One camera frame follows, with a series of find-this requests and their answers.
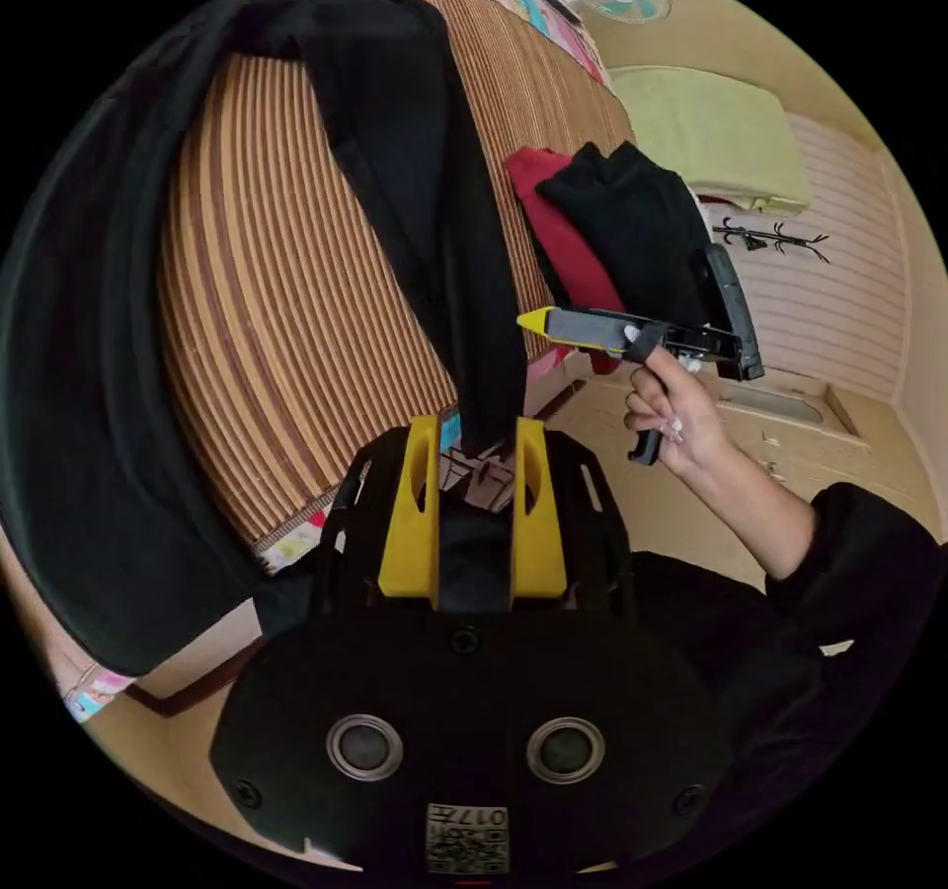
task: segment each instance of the yellow bracket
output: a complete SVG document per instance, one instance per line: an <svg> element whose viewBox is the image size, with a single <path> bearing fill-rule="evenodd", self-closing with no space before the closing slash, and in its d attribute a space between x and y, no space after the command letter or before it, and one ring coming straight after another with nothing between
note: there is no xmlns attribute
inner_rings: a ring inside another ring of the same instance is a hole
<svg viewBox="0 0 948 889"><path fill-rule="evenodd" d="M512 595L557 599L566 593L566 559L542 422L516 420L513 470ZM530 511L526 508L527 489L532 499Z"/></svg>
<svg viewBox="0 0 948 889"><path fill-rule="evenodd" d="M405 445L402 475L378 574L378 588L390 597L427 596L437 609L438 417L413 418ZM422 489L425 505L419 507Z"/></svg>

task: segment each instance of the screw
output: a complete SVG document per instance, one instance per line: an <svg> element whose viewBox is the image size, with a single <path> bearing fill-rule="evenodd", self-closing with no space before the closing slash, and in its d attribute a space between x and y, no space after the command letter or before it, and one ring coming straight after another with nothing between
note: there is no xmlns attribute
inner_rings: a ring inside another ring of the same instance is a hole
<svg viewBox="0 0 948 889"><path fill-rule="evenodd" d="M260 791L249 780L238 780L234 793L237 796L237 802L248 810L256 810L264 802Z"/></svg>
<svg viewBox="0 0 948 889"><path fill-rule="evenodd" d="M469 625L451 635L451 651L458 655L471 655L481 647L481 639Z"/></svg>
<svg viewBox="0 0 948 889"><path fill-rule="evenodd" d="M686 817L693 810L696 810L704 803L704 787L696 783L692 787L685 789L674 799L671 805L676 817Z"/></svg>

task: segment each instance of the hand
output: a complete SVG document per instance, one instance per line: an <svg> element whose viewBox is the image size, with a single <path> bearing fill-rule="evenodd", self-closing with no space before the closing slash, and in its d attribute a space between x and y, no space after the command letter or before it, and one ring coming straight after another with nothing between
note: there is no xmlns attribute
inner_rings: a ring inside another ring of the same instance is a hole
<svg viewBox="0 0 948 889"><path fill-rule="evenodd" d="M714 400L668 350L656 347L631 381L625 427L657 428L663 435L659 460L672 474L710 470L731 447Z"/></svg>

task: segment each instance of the black sleeve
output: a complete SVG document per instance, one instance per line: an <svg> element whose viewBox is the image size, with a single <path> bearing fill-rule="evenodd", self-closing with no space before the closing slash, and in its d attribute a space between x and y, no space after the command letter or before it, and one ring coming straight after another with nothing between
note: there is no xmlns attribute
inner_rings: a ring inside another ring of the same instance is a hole
<svg viewBox="0 0 948 889"><path fill-rule="evenodd" d="M828 660L850 691L862 677L882 694L905 665L944 580L948 552L904 511L853 484L813 501L818 527L786 580L768 578L772 606L821 645L851 639Z"/></svg>

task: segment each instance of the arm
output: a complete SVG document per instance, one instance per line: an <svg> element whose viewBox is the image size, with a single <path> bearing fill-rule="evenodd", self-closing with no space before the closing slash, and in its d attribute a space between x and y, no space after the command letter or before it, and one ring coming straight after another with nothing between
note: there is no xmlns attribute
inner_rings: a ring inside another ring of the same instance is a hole
<svg viewBox="0 0 948 889"><path fill-rule="evenodd" d="M666 350L655 349L632 373L632 383L627 427L658 428L663 464L734 531L770 577L790 576L813 542L814 509L731 443L704 386Z"/></svg>

